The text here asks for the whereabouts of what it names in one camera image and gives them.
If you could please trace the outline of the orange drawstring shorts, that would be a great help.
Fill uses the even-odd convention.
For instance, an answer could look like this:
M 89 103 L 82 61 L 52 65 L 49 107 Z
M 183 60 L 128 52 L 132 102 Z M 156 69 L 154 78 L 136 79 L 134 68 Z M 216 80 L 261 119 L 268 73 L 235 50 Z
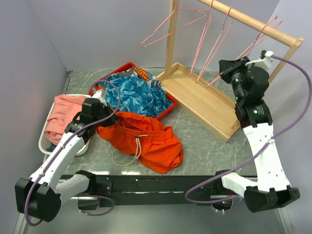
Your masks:
M 171 126 L 153 117 L 118 111 L 119 121 L 110 127 L 97 128 L 99 136 L 121 153 L 151 170 L 165 174 L 178 167 L 184 157 L 182 143 Z

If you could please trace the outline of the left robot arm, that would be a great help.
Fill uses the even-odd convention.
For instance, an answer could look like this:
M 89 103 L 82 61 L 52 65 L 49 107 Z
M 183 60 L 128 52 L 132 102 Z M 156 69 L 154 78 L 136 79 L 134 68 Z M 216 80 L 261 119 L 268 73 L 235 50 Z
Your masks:
M 76 195 L 97 196 L 96 175 L 80 170 L 70 179 L 59 183 L 61 176 L 78 152 L 89 142 L 99 126 L 113 126 L 118 121 L 116 112 L 101 97 L 85 99 L 82 109 L 65 128 L 59 144 L 46 161 L 28 179 L 15 184 L 17 210 L 24 214 L 30 226 L 52 221 L 61 206 Z

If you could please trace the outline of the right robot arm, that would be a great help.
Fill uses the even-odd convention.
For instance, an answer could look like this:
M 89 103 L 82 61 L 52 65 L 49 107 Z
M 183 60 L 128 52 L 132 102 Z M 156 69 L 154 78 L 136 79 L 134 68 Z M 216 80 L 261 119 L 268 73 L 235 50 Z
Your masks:
M 214 190 L 225 194 L 232 190 L 242 196 L 248 209 L 260 212 L 278 209 L 300 198 L 282 168 L 273 137 L 273 119 L 263 100 L 269 87 L 269 73 L 250 64 L 247 57 L 220 60 L 219 74 L 232 86 L 236 99 L 235 114 L 254 156 L 257 181 L 231 172 L 213 183 Z

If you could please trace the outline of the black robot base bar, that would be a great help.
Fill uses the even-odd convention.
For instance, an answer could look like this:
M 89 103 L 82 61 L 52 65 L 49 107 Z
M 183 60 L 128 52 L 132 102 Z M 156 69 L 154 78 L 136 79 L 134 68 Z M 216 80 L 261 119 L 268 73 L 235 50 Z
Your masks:
M 211 178 L 204 175 L 96 175 L 96 195 L 117 206 L 189 204 L 185 193 Z

